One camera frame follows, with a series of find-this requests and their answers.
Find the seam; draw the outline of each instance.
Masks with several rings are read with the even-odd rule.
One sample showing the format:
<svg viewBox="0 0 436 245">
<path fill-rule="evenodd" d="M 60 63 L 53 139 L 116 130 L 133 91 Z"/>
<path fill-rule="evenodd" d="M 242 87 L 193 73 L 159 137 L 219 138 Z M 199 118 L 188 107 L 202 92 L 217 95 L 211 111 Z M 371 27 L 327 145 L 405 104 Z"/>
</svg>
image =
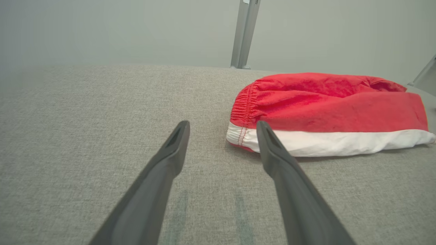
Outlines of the seam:
<svg viewBox="0 0 436 245">
<path fill-rule="evenodd" d="M 380 83 L 380 82 L 392 82 L 392 81 L 389 81 L 389 80 L 385 80 L 385 79 L 383 79 L 383 80 L 378 80 L 378 81 L 376 81 L 376 82 L 374 82 L 373 84 L 369 84 L 369 87 L 371 87 L 371 85 L 375 85 L 375 84 L 378 84 L 378 83 Z M 394 82 L 395 83 L 395 85 L 397 85 L 397 86 L 399 86 L 399 87 L 402 87 L 402 88 L 405 88 L 406 90 L 407 90 L 407 88 L 405 87 L 405 86 L 403 86 L 403 85 L 401 85 L 401 84 L 398 84 L 398 83 L 396 83 L 396 82 Z"/>
<path fill-rule="evenodd" d="M 253 88 L 253 84 L 251 84 L 249 89 L 248 89 L 247 100 L 245 102 L 246 105 L 249 104 L 250 97 L 251 97 L 251 91 L 252 91 L 252 88 Z M 238 138 L 238 144 L 240 146 L 242 146 L 242 144 L 244 143 L 244 137 L 245 137 L 245 134 L 247 133 L 247 126 L 248 126 L 248 119 L 247 119 L 247 117 L 248 116 L 249 116 L 249 112 L 245 111 L 245 114 L 244 114 L 244 124 L 242 125 L 241 132 L 239 132 L 239 138 Z"/>
</svg>

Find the gray wall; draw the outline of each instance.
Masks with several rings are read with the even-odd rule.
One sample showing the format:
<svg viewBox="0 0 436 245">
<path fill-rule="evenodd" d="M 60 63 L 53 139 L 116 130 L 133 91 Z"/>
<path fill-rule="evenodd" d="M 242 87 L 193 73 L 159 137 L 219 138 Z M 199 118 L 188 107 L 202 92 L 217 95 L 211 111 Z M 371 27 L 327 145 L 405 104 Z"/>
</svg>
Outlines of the gray wall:
<svg viewBox="0 0 436 245">
<path fill-rule="evenodd" d="M 436 54 L 436 0 L 262 0 L 248 65 L 412 82 Z"/>
<path fill-rule="evenodd" d="M 238 0 L 0 0 L 0 67 L 229 67 L 238 7 Z"/>
<path fill-rule="evenodd" d="M 0 0 L 0 72 L 54 64 L 228 67 L 239 0 Z M 262 0 L 248 64 L 406 84 L 436 54 L 436 0 Z"/>
</svg>

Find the red fabric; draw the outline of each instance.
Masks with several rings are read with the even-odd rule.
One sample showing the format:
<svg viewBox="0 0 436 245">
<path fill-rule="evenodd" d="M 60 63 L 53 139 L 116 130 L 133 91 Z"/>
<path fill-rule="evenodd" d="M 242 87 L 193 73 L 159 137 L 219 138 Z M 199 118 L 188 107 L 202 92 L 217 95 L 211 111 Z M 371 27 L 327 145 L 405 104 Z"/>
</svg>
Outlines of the red fabric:
<svg viewBox="0 0 436 245">
<path fill-rule="evenodd" d="M 377 77 L 320 73 L 267 76 L 236 98 L 230 122 L 306 132 L 428 131 L 421 98 Z"/>
</svg>

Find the gray fabric surface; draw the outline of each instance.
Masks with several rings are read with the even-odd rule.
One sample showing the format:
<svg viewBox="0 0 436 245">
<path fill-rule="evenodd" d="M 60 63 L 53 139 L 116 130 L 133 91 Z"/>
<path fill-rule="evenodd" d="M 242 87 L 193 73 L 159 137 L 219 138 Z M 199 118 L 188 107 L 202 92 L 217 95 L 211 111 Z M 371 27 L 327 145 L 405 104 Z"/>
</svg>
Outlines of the gray fabric surface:
<svg viewBox="0 0 436 245">
<path fill-rule="evenodd" d="M 176 124 L 191 122 L 162 245 L 286 244 L 260 157 L 225 141 L 266 71 L 171 66 L 27 71 L 0 87 L 0 244 L 87 244 Z M 432 132 L 436 99 L 423 93 Z M 436 148 L 300 158 L 358 244 L 436 244 Z"/>
</svg>

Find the white fabric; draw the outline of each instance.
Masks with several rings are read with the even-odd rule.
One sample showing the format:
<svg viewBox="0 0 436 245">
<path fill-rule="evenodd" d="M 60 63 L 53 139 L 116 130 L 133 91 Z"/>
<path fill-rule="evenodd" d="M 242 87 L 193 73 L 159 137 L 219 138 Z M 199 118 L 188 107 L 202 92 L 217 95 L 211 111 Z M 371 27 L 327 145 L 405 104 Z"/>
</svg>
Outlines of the white fabric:
<svg viewBox="0 0 436 245">
<path fill-rule="evenodd" d="M 419 129 L 393 132 L 334 132 L 312 133 L 274 130 L 289 153 L 295 157 L 328 157 L 371 154 L 381 150 L 401 149 L 419 144 L 435 143 L 436 136 Z M 259 152 L 256 129 L 230 123 L 228 142 Z"/>
</svg>

